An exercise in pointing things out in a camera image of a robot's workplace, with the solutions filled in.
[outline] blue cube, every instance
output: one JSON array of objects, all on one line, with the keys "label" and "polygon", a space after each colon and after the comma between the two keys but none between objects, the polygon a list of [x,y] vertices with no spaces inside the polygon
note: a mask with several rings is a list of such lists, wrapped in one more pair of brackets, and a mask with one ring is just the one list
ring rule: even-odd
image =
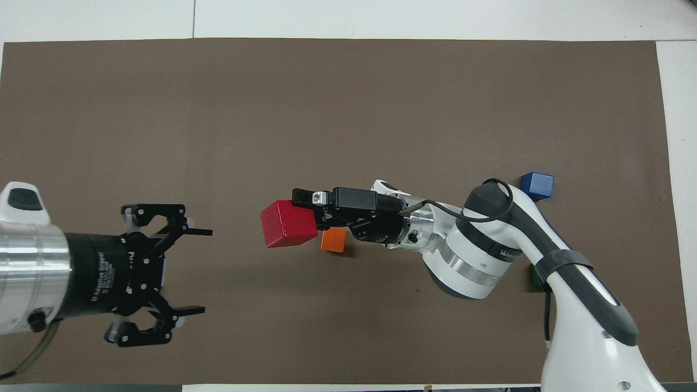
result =
[{"label": "blue cube", "polygon": [[552,187],[554,176],[545,173],[530,172],[521,180],[521,190],[535,201],[552,197]]}]

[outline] brown mat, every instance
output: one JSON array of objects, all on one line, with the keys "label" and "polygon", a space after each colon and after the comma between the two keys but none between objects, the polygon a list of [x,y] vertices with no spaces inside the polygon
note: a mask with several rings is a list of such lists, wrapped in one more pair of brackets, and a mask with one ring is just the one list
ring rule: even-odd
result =
[{"label": "brown mat", "polygon": [[[111,315],[69,319],[14,382],[539,382],[525,262],[458,300],[416,254],[267,250],[259,221],[293,187],[381,178],[461,204],[532,170],[556,176],[540,209],[624,301],[658,379],[692,380],[654,43],[8,43],[3,59],[3,183],[36,184],[68,232],[120,234],[131,202],[182,202],[215,230],[167,254],[166,297],[208,307],[170,345],[119,349],[101,342]],[[1,367],[37,338],[0,337]]]}]

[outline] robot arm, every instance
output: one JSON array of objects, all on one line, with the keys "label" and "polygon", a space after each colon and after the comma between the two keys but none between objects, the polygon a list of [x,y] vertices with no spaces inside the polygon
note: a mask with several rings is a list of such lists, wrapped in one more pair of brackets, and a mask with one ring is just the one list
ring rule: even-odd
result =
[{"label": "robot arm", "polygon": [[[182,204],[129,204],[121,209],[119,236],[63,233],[51,224],[35,186],[11,182],[0,193],[0,334],[40,332],[69,317],[112,312],[105,340],[119,347],[160,345],[184,316],[202,306],[172,308],[161,295],[164,252],[195,229]],[[155,216],[165,225],[148,237],[142,227]],[[139,330],[128,317],[145,308],[155,318]]]},{"label": "robot arm", "polygon": [[461,298],[487,297],[525,254],[557,301],[543,391],[665,391],[639,352],[627,309],[518,188],[486,182],[459,208],[377,180],[371,190],[295,189],[292,202],[313,210],[319,230],[347,227],[358,240],[419,252],[434,282]]}]

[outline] silver metal joint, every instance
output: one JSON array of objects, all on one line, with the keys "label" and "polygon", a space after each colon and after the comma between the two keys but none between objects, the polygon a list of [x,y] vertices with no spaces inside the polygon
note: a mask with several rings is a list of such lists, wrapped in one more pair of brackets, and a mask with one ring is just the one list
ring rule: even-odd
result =
[{"label": "silver metal joint", "polygon": [[39,309],[50,323],[68,291],[70,250],[56,226],[0,222],[0,334],[29,331]]},{"label": "silver metal joint", "polygon": [[329,193],[324,191],[315,192],[312,194],[312,204],[316,206],[324,206],[329,202]]},{"label": "silver metal joint", "polygon": [[[400,195],[400,199],[413,206],[423,199]],[[434,229],[434,215],[431,206],[420,206],[405,219],[404,228],[399,235],[399,242],[387,245],[388,249],[402,249],[415,252],[426,246]]]}]

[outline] wooden block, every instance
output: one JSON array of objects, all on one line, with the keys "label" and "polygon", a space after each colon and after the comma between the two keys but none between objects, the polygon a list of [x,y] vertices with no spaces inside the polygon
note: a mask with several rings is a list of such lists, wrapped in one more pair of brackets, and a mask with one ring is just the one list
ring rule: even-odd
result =
[{"label": "wooden block", "polygon": [[300,245],[317,236],[312,210],[294,206],[290,200],[277,200],[264,209],[261,226],[267,248]]},{"label": "wooden block", "polygon": [[322,233],[322,249],[330,252],[344,252],[346,245],[346,230],[332,227]]}]

